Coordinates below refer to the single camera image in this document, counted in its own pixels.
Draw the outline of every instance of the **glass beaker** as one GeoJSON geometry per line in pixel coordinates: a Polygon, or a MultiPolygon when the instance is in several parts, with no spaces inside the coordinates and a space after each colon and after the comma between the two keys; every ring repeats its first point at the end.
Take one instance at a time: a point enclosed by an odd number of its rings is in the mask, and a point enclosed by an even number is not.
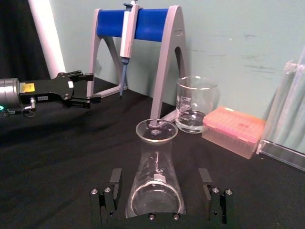
{"type": "Polygon", "coordinates": [[[172,140],[178,128],[171,122],[148,119],[140,122],[142,156],[126,206],[126,217],[151,212],[185,213],[184,202],[172,164],[172,140]]]}
{"type": "Polygon", "coordinates": [[[190,76],[177,80],[176,125],[187,133],[203,131],[203,118],[212,111],[217,83],[190,76]]]}

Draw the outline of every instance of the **water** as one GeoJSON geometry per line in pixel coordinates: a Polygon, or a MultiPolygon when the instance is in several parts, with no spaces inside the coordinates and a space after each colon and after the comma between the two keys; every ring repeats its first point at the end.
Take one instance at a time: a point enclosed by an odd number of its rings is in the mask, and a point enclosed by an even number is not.
{"type": "Polygon", "coordinates": [[[131,207],[135,215],[142,215],[150,212],[179,212],[182,206],[172,186],[151,181],[135,191],[131,207]]]}
{"type": "Polygon", "coordinates": [[[200,111],[179,111],[177,109],[176,125],[187,133],[198,134],[203,131],[203,118],[205,114],[200,111]]]}

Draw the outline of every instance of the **light blue wall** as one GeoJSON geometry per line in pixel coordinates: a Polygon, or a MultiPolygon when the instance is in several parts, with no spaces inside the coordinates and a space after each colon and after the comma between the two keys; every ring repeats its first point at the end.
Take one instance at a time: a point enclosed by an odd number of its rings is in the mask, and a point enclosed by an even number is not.
{"type": "MultiPolygon", "coordinates": [[[[87,72],[95,8],[124,9],[124,0],[50,0],[67,71],[87,72]]],[[[191,75],[219,82],[219,105],[264,117],[286,61],[305,45],[304,0],[139,0],[145,8],[181,5],[191,75]]],[[[120,39],[115,39],[120,47],[120,39]]],[[[136,41],[128,69],[131,90],[152,96],[160,44],[136,41]]],[[[116,82],[104,44],[98,77],[116,82]]],[[[175,103],[173,62],[165,102],[175,103]]]]}

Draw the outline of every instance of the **pipette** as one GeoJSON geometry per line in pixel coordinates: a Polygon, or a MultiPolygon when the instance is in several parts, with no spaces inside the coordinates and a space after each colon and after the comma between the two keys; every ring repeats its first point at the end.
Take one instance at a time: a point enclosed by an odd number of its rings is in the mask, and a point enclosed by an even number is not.
{"type": "Polygon", "coordinates": [[[130,4],[124,4],[126,10],[124,12],[123,30],[122,30],[122,41],[120,56],[122,57],[123,72],[122,82],[120,90],[120,99],[123,95],[123,89],[126,82],[126,72],[129,59],[132,56],[132,45],[134,40],[135,29],[137,25],[138,12],[141,8],[136,4],[137,0],[132,0],[130,4]]]}

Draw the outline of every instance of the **robotic arm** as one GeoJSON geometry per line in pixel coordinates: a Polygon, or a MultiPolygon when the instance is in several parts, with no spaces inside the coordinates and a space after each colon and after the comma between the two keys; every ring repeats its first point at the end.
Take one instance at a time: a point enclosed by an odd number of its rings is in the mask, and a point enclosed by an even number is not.
{"type": "Polygon", "coordinates": [[[2,111],[6,117],[18,114],[34,117],[38,103],[60,102],[65,107],[90,108],[91,103],[101,101],[100,95],[76,96],[73,83],[78,81],[93,81],[93,74],[84,75],[79,70],[58,73],[52,80],[21,83],[17,78],[0,79],[0,112],[2,111]]]}

